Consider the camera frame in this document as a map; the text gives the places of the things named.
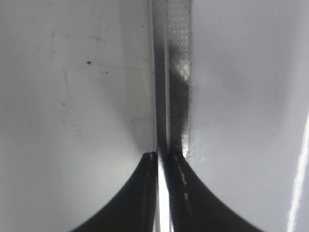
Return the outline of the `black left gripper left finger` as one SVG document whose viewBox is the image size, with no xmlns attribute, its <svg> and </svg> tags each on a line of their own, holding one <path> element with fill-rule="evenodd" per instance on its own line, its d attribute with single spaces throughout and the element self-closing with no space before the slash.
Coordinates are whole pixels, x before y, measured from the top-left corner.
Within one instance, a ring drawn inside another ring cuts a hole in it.
<svg viewBox="0 0 309 232">
<path fill-rule="evenodd" d="M 157 154 L 144 153 L 117 194 L 75 232 L 151 232 L 156 207 Z"/>
</svg>

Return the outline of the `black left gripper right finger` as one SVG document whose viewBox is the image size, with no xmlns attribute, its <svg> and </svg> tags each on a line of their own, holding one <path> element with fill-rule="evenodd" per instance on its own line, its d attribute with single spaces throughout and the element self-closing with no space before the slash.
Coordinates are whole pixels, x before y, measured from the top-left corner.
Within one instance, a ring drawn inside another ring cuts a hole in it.
<svg viewBox="0 0 309 232">
<path fill-rule="evenodd" d="M 166 171 L 175 232 L 261 231 L 220 201 L 202 183 L 182 155 L 170 154 Z"/>
</svg>

